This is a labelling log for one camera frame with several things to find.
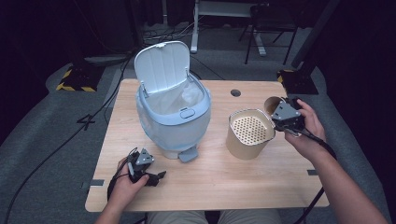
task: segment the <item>perforated inner basket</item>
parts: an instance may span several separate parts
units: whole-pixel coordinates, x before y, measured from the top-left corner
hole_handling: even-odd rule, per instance
[[[242,117],[233,121],[233,132],[247,146],[261,144],[266,138],[265,124],[257,117]]]

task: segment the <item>table top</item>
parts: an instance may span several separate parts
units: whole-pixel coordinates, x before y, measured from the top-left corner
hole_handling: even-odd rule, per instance
[[[321,188],[317,175],[309,175],[313,165],[276,132],[261,154],[248,161],[234,157],[225,146],[229,116],[239,110],[263,110],[271,96],[286,96],[277,82],[202,80],[212,96],[211,120],[198,144],[193,161],[165,158],[145,135],[137,115],[134,96],[136,79],[125,79],[109,122],[93,179],[104,179],[101,187],[91,187],[86,209],[100,212],[106,205],[106,190],[118,161],[134,148],[144,147],[155,162],[147,172],[166,171],[157,187],[144,187],[128,211],[222,210],[239,208],[306,207]],[[231,90],[241,91],[239,97]],[[327,206],[326,195],[317,206]]]

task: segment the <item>person's right hand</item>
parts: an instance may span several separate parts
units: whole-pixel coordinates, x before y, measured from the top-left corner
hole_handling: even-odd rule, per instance
[[[297,103],[302,107],[302,109],[299,111],[304,117],[305,128],[314,136],[326,141],[326,135],[323,126],[318,120],[315,110],[302,100],[297,100]],[[297,151],[309,161],[313,161],[322,152],[327,153],[325,148],[305,135],[295,137],[294,135],[285,132],[285,139],[290,142],[297,149]]]

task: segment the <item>trash can lid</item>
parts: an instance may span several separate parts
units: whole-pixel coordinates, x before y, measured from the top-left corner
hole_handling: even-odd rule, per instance
[[[153,45],[136,55],[134,69],[148,94],[174,88],[190,72],[189,48],[181,41]]]

